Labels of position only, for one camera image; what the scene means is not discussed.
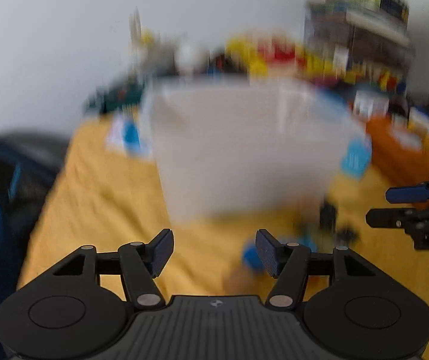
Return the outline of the dark blue bag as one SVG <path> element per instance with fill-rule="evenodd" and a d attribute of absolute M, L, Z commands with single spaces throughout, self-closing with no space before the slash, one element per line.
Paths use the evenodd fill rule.
<path fill-rule="evenodd" d="M 0 134 L 0 304 L 16 291 L 32 231 L 69 141 L 57 134 Z M 0 359 L 5 359 L 0 343 Z"/>

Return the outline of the white ceramic cup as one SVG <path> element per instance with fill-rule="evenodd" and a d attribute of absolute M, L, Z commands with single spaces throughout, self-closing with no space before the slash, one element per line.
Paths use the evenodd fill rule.
<path fill-rule="evenodd" d="M 181 43 L 175 51 L 175 67 L 181 76 L 204 71 L 208 59 L 206 49 L 193 43 Z"/>

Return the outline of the translucent white plastic bin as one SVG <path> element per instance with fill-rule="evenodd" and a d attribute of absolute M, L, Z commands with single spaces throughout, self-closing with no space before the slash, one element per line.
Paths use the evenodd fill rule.
<path fill-rule="evenodd" d="M 312 84 L 242 77 L 151 84 L 139 133 L 174 222 L 319 200 L 365 138 L 350 110 Z"/>

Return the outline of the stack of books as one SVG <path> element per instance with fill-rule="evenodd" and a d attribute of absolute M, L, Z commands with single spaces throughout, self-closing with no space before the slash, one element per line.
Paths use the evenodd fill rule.
<path fill-rule="evenodd" d="M 339 52 L 350 63 L 389 68 L 404 76 L 415 56 L 405 24 L 348 2 L 307 1 L 304 42 L 328 59 Z"/>

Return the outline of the white plastic bag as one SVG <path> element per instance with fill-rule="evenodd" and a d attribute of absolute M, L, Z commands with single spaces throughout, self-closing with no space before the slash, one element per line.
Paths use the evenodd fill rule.
<path fill-rule="evenodd" d="M 134 10 L 129 18 L 131 39 L 130 70 L 137 80 L 147 80 L 174 70 L 176 44 L 162 41 L 151 30 L 142 28 L 140 12 Z"/>

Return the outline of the white printed carton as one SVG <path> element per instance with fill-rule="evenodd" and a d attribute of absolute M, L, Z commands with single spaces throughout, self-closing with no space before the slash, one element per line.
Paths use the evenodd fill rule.
<path fill-rule="evenodd" d="M 389 109 L 389 97 L 370 91 L 357 91 L 353 112 L 363 119 L 385 117 Z"/>

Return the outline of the teal cardboard box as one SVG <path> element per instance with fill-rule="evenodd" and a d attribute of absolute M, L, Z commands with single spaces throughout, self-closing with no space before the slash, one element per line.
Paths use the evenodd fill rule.
<path fill-rule="evenodd" d="M 363 178 L 371 162 L 371 139 L 354 139 L 348 145 L 346 156 L 340 163 L 340 170 L 355 180 Z"/>

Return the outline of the yellow red snack bag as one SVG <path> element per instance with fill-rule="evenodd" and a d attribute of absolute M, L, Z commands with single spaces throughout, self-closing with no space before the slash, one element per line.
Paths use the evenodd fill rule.
<path fill-rule="evenodd" d="M 332 62 L 285 35 L 243 34 L 231 37 L 224 50 L 250 78 L 323 80 L 338 76 Z"/>

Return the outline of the yellow quilted cloth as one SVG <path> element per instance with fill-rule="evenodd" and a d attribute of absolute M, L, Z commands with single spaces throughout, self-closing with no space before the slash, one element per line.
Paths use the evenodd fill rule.
<path fill-rule="evenodd" d="M 148 242 L 170 224 L 158 170 L 151 161 L 106 147 L 108 118 L 82 124 L 70 141 L 66 162 L 34 232 L 18 283 L 25 285 L 81 245 L 101 252 L 128 242 Z M 337 175 L 329 200 L 338 208 L 338 226 L 350 225 L 359 238 L 354 250 L 429 305 L 429 252 L 413 249 L 400 230 L 372 229 L 366 212 L 386 205 L 386 180 L 374 168 L 354 180 Z M 266 297 L 273 281 L 242 263 L 244 247 L 265 228 L 287 240 L 302 221 L 315 221 L 319 205 L 281 211 L 201 219 L 174 227 L 175 250 L 157 279 L 165 297 L 174 294 Z M 429 345 L 425 350 L 429 359 Z"/>

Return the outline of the white blue flat package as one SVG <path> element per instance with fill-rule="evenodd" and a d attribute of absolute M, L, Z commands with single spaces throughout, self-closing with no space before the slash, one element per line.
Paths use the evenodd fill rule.
<path fill-rule="evenodd" d="M 116 114 L 106 137 L 106 149 L 130 157 L 151 158 L 150 145 L 141 137 L 133 116 Z"/>

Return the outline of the large blue toy brick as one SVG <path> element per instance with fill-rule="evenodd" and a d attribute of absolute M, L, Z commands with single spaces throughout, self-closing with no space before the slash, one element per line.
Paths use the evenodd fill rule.
<path fill-rule="evenodd" d="M 296 242 L 301 245 L 307 246 L 311 249 L 312 252 L 318 251 L 318 246 L 315 241 L 308 235 L 302 236 L 290 236 L 290 237 L 281 237 L 280 243 L 288 244 L 290 242 Z M 256 246 L 253 242 L 249 242 L 244 246 L 242 252 L 242 263 L 245 267 L 248 267 L 253 272 L 262 273 L 265 271 L 263 263 L 258 256 Z"/>

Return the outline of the colourful wooden toy set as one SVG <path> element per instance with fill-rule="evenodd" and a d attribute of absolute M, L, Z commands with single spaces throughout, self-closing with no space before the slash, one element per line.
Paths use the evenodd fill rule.
<path fill-rule="evenodd" d="M 382 64 L 352 63 L 337 77 L 338 84 L 368 85 L 389 94 L 405 94 L 407 78 L 404 72 Z"/>

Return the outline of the upside-down black toy car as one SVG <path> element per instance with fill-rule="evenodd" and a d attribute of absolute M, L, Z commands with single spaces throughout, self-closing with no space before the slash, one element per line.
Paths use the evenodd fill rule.
<path fill-rule="evenodd" d="M 350 245 L 359 233 L 348 223 L 338 227 L 338 207 L 327 199 L 319 205 L 304 205 L 296 224 L 298 238 L 304 245 Z"/>

